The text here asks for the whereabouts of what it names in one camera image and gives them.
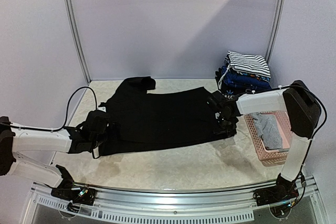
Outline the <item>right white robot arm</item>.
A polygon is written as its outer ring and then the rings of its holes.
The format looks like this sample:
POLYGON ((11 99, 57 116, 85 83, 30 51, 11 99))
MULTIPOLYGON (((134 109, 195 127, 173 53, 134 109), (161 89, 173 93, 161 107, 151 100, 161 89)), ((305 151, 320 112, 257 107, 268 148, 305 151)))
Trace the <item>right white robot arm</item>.
POLYGON ((276 201, 291 194, 301 172, 314 135, 318 130, 323 106, 300 80, 270 90, 246 90, 232 97, 220 91, 211 93, 207 105, 216 114, 216 133, 232 136, 237 120, 246 120, 258 158, 265 165, 283 163, 281 181, 271 190, 276 201))

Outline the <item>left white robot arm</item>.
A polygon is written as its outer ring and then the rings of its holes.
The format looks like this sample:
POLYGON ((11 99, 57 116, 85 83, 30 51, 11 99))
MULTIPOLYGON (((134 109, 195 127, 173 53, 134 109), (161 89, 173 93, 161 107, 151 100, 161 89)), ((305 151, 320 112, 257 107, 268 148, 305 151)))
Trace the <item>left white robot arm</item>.
POLYGON ((44 164, 23 155, 24 151, 54 151, 67 154, 89 152, 107 141, 115 126, 105 111, 89 112, 85 121, 61 129, 33 128, 1 117, 1 175, 14 175, 57 188, 67 200, 78 195, 78 188, 65 168, 44 164))

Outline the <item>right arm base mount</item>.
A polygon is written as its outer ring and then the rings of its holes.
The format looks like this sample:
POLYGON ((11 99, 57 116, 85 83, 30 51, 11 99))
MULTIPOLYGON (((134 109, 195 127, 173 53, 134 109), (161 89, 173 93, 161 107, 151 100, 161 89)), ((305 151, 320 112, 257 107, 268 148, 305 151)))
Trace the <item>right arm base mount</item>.
POLYGON ((306 192, 306 178, 302 172, 296 176, 293 181, 286 180, 281 174, 278 175, 274 186, 257 189, 253 192, 253 199, 256 201, 257 206, 270 205, 278 202, 295 199, 289 207, 298 204, 306 192), (300 179, 303 191, 299 194, 296 180, 300 179))

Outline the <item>black white striped shirt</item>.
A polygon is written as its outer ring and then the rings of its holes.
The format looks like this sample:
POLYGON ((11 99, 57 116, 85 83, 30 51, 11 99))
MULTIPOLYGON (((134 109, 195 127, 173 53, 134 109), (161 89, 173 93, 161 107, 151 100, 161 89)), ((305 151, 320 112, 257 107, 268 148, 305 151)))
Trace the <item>black white striped shirt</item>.
POLYGON ((237 72, 256 74, 265 78, 271 78, 268 64, 262 55, 247 55, 234 51, 228 51, 226 59, 232 69, 237 72))

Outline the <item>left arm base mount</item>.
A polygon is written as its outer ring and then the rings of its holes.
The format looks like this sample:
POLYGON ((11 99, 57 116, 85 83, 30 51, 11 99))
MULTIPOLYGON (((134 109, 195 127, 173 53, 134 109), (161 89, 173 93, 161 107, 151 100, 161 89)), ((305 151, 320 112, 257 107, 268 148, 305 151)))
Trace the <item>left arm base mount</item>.
POLYGON ((92 206, 97 190, 86 185, 76 185, 65 167, 56 165, 56 168, 60 171, 62 180, 56 188, 51 190, 51 195, 59 199, 72 201, 74 204, 92 206))

